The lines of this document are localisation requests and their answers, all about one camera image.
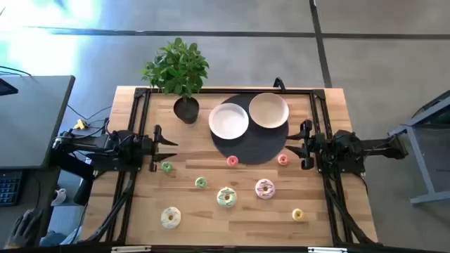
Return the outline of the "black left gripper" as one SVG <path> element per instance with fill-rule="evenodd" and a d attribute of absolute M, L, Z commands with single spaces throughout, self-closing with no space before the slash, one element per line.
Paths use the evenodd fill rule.
<path fill-rule="evenodd" d="M 153 138 L 148 136 L 143 136 L 138 139 L 138 143 L 134 147 L 133 151 L 133 163 L 135 167 L 140 168 L 143 164 L 143 159 L 145 156 L 150 156 L 150 168 L 151 172 L 157 171 L 156 163 L 163 161 L 167 158 L 173 157 L 176 153 L 159 153 L 159 144 L 164 145 L 177 145 L 177 143 L 168 141 L 162 136 L 162 128 L 159 124 L 155 125 L 153 131 Z"/>

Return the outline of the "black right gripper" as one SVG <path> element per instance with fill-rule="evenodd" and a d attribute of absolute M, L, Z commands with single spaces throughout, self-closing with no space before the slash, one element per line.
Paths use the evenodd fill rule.
<path fill-rule="evenodd" d="M 312 169 L 314 166 L 321 169 L 330 152 L 331 141 L 326 140 L 323 133 L 311 135 L 312 125 L 312 121 L 306 119 L 300 125 L 300 133 L 286 137 L 288 140 L 296 141 L 303 139 L 301 148 L 291 145 L 285 147 L 303 159 L 302 169 Z"/>

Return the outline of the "large purple chocolate-drizzled donut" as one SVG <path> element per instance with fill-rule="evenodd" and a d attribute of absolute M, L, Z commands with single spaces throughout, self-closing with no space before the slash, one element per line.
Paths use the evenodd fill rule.
<path fill-rule="evenodd" d="M 276 192 L 275 185 L 269 179 L 260 179 L 255 184 L 255 192 L 259 198 L 270 199 Z"/>

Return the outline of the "large white sprinkled donut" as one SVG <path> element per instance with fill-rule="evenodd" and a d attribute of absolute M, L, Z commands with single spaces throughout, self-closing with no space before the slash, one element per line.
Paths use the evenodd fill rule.
<path fill-rule="evenodd" d="M 181 212 L 176 207 L 168 207 L 161 213 L 161 223 L 166 229 L 176 228 L 181 223 Z"/>

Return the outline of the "large green chocolate-drizzled donut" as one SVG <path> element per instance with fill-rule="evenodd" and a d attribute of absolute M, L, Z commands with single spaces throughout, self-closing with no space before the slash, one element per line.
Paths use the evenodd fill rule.
<path fill-rule="evenodd" d="M 235 190 L 229 187 L 222 188 L 217 193 L 217 202 L 221 207 L 233 207 L 237 202 L 237 195 Z"/>

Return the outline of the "black round woven placemat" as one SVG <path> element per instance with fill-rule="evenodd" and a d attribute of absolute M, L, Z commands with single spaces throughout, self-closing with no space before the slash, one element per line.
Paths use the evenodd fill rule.
<path fill-rule="evenodd" d="M 246 111 L 249 117 L 249 126 L 241 137 L 225 140 L 211 132 L 212 140 L 217 150 L 224 157 L 236 156 L 241 164 L 264 164 L 277 157 L 284 148 L 289 132 L 288 121 L 275 129 L 263 128 L 253 122 L 249 114 L 249 104 L 256 95 L 258 94 L 239 94 L 223 102 L 235 103 Z"/>

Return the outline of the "beige round plate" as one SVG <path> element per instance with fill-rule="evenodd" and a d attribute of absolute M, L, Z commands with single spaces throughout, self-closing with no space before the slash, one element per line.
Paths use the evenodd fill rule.
<path fill-rule="evenodd" d="M 249 114 L 253 122 L 267 129 L 275 129 L 288 121 L 287 102 L 274 93 L 256 95 L 249 104 Z"/>

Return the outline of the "green potted plant black pot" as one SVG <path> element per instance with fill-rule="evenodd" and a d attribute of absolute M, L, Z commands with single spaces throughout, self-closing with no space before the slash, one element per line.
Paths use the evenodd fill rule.
<path fill-rule="evenodd" d="M 159 48 L 154 60 L 141 69 L 141 79 L 165 95 L 176 95 L 175 115 L 185 124 L 193 124 L 200 111 L 193 94 L 200 92 L 210 66 L 196 43 L 187 44 L 177 37 Z"/>

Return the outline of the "white small object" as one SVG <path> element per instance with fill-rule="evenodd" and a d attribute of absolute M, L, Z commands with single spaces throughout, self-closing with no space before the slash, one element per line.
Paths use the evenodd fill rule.
<path fill-rule="evenodd" d="M 53 197 L 51 201 L 52 206 L 61 205 L 66 200 L 67 193 L 65 188 L 60 188 L 58 190 L 54 190 Z"/>

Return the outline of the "grey side table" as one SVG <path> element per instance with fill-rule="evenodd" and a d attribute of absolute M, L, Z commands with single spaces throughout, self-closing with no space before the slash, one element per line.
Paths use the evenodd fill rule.
<path fill-rule="evenodd" d="M 402 134 L 408 136 L 427 189 L 426 194 L 411 198 L 411 204 L 450 200 L 450 90 L 388 132 L 389 136 Z"/>

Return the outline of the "dark grey desk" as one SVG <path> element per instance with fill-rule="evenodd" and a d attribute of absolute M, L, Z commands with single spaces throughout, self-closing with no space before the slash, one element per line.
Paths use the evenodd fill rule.
<path fill-rule="evenodd" d="M 0 170 L 41 169 L 49 160 L 75 77 L 2 76 L 15 94 L 0 96 Z"/>

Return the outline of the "black keyboard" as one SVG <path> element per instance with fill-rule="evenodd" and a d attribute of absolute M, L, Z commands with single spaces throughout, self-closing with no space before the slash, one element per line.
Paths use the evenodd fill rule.
<path fill-rule="evenodd" d="M 0 171 L 0 207 L 14 206 L 17 204 L 22 180 L 22 171 Z"/>

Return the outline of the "person's hand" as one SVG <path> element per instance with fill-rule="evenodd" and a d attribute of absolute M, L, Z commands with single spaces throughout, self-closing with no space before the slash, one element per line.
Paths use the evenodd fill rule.
<path fill-rule="evenodd" d="M 8 236 L 4 249 L 18 249 L 33 247 L 39 233 L 43 210 L 28 209 L 22 216 L 19 216 Z"/>

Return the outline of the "black aluminium table frame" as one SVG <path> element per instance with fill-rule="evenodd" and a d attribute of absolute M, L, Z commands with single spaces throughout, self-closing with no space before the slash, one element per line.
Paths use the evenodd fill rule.
<path fill-rule="evenodd" d="M 200 112 L 193 124 L 176 117 L 176 98 L 163 94 L 150 97 L 145 134 L 155 125 L 177 145 L 163 145 L 173 170 L 151 172 L 144 164 L 136 176 L 126 235 L 129 245 L 188 246 L 330 246 L 332 235 L 327 213 L 323 179 L 314 169 L 303 170 L 300 159 L 288 154 L 288 164 L 277 159 L 259 165 L 239 163 L 230 167 L 215 147 L 208 124 L 210 112 L 233 95 L 230 89 L 208 88 L 195 95 Z M 207 187 L 196 188 L 195 180 L 207 179 Z M 259 198 L 255 184 L 269 179 L 276 192 L 270 199 Z M 222 188 L 235 190 L 237 202 L 231 208 L 219 206 Z M 181 212 L 181 223 L 166 229 L 161 213 L 168 207 Z M 294 209 L 304 212 L 304 221 L 292 218 Z"/>

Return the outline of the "silver metal bracket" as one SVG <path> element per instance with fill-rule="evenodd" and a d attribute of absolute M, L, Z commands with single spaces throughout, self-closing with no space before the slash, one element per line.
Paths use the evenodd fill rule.
<path fill-rule="evenodd" d="M 150 252 L 151 249 L 150 245 L 127 245 L 112 247 L 110 253 L 144 253 Z"/>
<path fill-rule="evenodd" d="M 348 253 L 347 248 L 341 247 L 308 247 L 308 253 Z"/>

